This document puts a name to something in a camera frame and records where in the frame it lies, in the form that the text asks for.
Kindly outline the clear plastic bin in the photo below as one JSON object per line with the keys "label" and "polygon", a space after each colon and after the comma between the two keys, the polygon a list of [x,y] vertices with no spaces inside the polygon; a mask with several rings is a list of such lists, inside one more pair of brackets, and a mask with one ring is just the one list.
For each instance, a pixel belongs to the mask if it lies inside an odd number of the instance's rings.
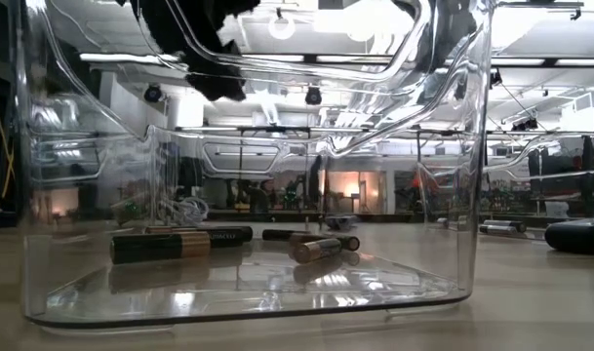
{"label": "clear plastic bin", "polygon": [[520,239],[544,239],[553,223],[594,217],[593,132],[489,132],[463,141],[457,155],[416,166],[427,225],[459,236],[486,219],[518,220]]}
{"label": "clear plastic bin", "polygon": [[[9,0],[17,73],[22,309],[55,329],[115,329],[460,302],[477,235],[426,224],[416,166],[485,136],[496,0],[260,0],[207,49],[167,0],[189,47],[238,67],[246,98],[207,100],[129,0]],[[391,56],[387,65],[246,55]],[[144,100],[158,84],[160,102]],[[318,87],[320,105],[307,105]],[[147,219],[110,206],[141,192]],[[329,215],[355,215],[333,231]],[[250,226],[240,247],[113,264],[113,237],[147,226]],[[355,236],[299,264],[264,229]]]}

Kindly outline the black overhead light bar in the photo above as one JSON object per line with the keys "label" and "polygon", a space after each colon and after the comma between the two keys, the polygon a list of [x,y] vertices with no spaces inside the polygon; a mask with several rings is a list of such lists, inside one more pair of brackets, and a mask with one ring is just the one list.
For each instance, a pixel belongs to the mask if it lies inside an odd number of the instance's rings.
{"label": "black overhead light bar", "polygon": [[[246,55],[249,59],[266,59],[281,62],[304,62],[310,64],[335,65],[387,65],[391,56],[358,56],[358,55]],[[131,54],[93,54],[80,55],[82,61],[87,62],[135,62],[135,63],[180,63],[181,59],[170,55],[138,56]],[[491,59],[492,66],[497,68],[594,68],[594,58],[529,58],[496,56]]]}

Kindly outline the black rectangular device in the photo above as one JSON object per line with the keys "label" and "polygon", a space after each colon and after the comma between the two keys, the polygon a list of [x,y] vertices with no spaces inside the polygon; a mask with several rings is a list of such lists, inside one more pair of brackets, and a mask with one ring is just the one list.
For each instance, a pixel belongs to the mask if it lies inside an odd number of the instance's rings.
{"label": "black rectangular device", "polygon": [[594,217],[550,224],[544,239],[557,251],[594,254]]}

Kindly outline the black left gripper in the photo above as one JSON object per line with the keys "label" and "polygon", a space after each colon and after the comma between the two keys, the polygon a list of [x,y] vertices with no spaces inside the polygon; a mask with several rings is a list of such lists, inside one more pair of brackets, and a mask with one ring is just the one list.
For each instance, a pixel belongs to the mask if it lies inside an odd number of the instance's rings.
{"label": "black left gripper", "polygon": [[[218,30],[227,16],[238,17],[251,12],[260,0],[174,0],[193,28],[196,38],[209,50],[219,51],[222,44]],[[137,19],[143,18],[151,37],[164,54],[179,56],[187,65],[185,81],[207,100],[227,98],[242,101],[245,80],[238,67],[218,64],[202,58],[191,49],[167,4],[167,0],[129,0]]]}

